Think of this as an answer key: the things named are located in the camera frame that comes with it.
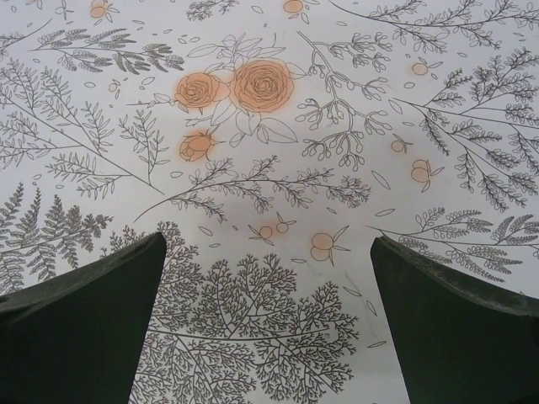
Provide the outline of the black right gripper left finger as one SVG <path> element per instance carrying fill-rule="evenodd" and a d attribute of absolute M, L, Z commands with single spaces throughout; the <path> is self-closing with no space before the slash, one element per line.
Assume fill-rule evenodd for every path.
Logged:
<path fill-rule="evenodd" d="M 0 296 L 0 404 L 128 404 L 166 251 L 156 232 Z"/>

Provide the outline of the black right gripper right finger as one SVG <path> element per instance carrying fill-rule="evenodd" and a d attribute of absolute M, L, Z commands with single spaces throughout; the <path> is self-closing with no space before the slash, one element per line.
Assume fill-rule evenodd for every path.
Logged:
<path fill-rule="evenodd" d="M 410 404 L 539 404 L 539 299 L 388 237 L 370 255 Z"/>

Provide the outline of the floral print tablecloth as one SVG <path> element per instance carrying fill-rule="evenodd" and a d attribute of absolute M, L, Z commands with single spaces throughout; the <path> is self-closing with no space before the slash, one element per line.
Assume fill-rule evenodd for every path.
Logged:
<path fill-rule="evenodd" d="M 125 404 L 412 404 L 376 238 L 539 298 L 539 0 L 0 0 L 0 300 L 153 232 Z"/>

